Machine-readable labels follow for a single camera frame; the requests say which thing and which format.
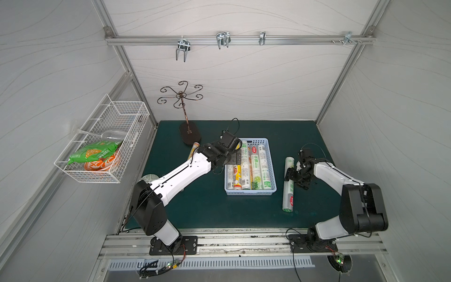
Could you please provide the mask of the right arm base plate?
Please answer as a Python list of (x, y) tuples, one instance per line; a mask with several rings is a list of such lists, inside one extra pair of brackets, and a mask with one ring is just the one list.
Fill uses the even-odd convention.
[(337, 245), (332, 240), (312, 239), (307, 235), (287, 235), (292, 253), (336, 253)]

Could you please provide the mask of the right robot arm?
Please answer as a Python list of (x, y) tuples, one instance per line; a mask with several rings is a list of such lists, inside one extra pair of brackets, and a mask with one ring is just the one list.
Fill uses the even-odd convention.
[(388, 229), (381, 188), (374, 183), (357, 180), (335, 167), (331, 162), (307, 158), (288, 168), (285, 180), (307, 190), (313, 180), (321, 180), (340, 197), (337, 216), (315, 224), (310, 234), (314, 240), (331, 240), (374, 233)]

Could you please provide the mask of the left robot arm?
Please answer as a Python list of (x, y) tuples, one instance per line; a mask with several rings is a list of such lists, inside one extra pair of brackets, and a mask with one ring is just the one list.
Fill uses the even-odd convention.
[(241, 147), (240, 139), (229, 145), (222, 141), (208, 143), (195, 149), (191, 158), (161, 178), (150, 183), (138, 181), (133, 188), (129, 219), (135, 219), (146, 235), (157, 237), (170, 251), (178, 251), (182, 235), (168, 219), (166, 206), (190, 183), (224, 166)]

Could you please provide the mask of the light blue plastic basket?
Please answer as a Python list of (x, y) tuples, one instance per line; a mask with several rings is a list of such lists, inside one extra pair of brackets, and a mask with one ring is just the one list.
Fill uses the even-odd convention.
[(271, 196), (277, 191), (269, 141), (241, 138), (242, 149), (225, 165), (224, 190), (228, 196)]

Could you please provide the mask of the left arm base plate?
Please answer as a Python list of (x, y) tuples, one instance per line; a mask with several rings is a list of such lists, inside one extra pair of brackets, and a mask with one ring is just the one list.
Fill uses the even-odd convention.
[(197, 254), (197, 236), (180, 236), (172, 244), (165, 245), (159, 238), (154, 237), (150, 241), (150, 256), (179, 256)]

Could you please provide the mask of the white green wrap roll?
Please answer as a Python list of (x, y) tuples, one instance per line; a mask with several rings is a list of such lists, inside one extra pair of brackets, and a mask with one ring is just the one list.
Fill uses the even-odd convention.
[(234, 188), (234, 166), (228, 164), (226, 167), (227, 190), (232, 190)]
[(251, 147), (252, 154), (252, 165), (253, 165), (253, 176), (254, 176), (254, 190), (262, 190), (262, 177), (260, 170), (260, 161), (258, 156), (258, 150), (256, 146)]
[(267, 154), (265, 150), (264, 145), (258, 146), (258, 154), (259, 154), (259, 161), (260, 161), (260, 170), (261, 170), (261, 177), (263, 182), (263, 189), (265, 190), (271, 190), (271, 179), (270, 179), (270, 173), (269, 173), (269, 166), (268, 166), (268, 160), (267, 160)]
[(284, 168), (284, 186), (283, 186), (283, 204), (282, 210), (287, 213), (293, 212), (294, 207), (294, 182), (292, 180), (286, 180), (287, 172), (290, 168), (294, 167), (294, 158), (285, 158), (285, 168)]
[(242, 141), (241, 146), (241, 185), (243, 190), (251, 189), (251, 173), (249, 161), (249, 148), (247, 141)]

